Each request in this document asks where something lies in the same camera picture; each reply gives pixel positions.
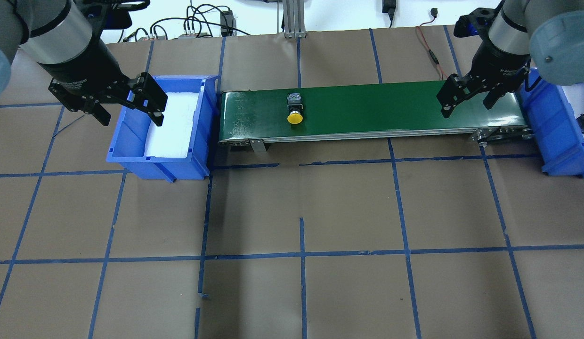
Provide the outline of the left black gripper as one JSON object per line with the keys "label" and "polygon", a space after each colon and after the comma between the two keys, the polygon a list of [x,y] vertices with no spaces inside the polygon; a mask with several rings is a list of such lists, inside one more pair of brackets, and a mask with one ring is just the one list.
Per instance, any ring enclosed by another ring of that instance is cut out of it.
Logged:
{"label": "left black gripper", "polygon": [[168,96],[150,73],[132,79],[122,73],[106,45],[89,45],[72,60],[49,64],[49,92],[71,112],[82,111],[108,126],[102,104],[116,104],[148,114],[157,127],[164,121]]}

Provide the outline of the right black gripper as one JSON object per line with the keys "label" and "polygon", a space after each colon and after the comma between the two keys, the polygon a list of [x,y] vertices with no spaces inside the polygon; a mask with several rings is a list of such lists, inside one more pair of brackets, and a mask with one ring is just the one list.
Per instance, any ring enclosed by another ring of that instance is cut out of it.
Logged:
{"label": "right black gripper", "polygon": [[531,56],[515,55],[496,47],[480,47],[464,76],[451,74],[436,95],[441,114],[449,118],[460,103],[486,93],[482,103],[487,110],[506,94],[514,93],[525,81]]}

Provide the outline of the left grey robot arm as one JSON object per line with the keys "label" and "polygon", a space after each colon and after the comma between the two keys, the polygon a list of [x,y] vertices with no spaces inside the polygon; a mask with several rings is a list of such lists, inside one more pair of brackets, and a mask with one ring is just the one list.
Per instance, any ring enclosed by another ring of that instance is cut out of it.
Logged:
{"label": "left grey robot arm", "polygon": [[0,0],[0,96],[16,52],[23,50],[50,76],[49,92],[71,112],[108,125],[104,104],[148,114],[163,124],[167,94],[146,72],[130,78],[102,41],[104,30],[132,25],[130,12],[148,0]]}

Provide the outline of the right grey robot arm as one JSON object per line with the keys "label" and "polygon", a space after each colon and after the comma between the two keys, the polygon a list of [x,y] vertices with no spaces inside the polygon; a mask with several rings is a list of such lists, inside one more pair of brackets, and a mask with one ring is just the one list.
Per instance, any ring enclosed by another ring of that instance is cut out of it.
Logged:
{"label": "right grey robot arm", "polygon": [[449,118],[460,103],[484,93],[486,109],[516,92],[534,63],[542,80],[584,83],[584,0],[502,0],[456,21],[455,37],[479,36],[466,75],[451,74],[437,94]]}

